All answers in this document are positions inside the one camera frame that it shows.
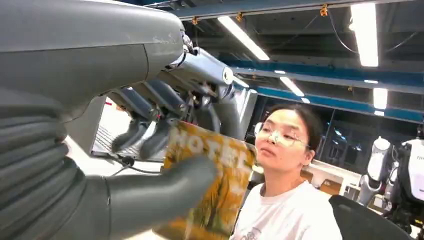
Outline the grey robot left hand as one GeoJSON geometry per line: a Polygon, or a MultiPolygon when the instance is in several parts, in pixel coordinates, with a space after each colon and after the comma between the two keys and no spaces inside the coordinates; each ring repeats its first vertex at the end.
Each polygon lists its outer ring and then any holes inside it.
{"type": "Polygon", "coordinates": [[[87,175],[66,123],[115,89],[157,86],[211,97],[206,125],[241,140],[232,70],[191,47],[171,12],[116,0],[0,3],[0,237],[120,240],[186,215],[218,169],[202,154],[158,175],[87,175]]]}

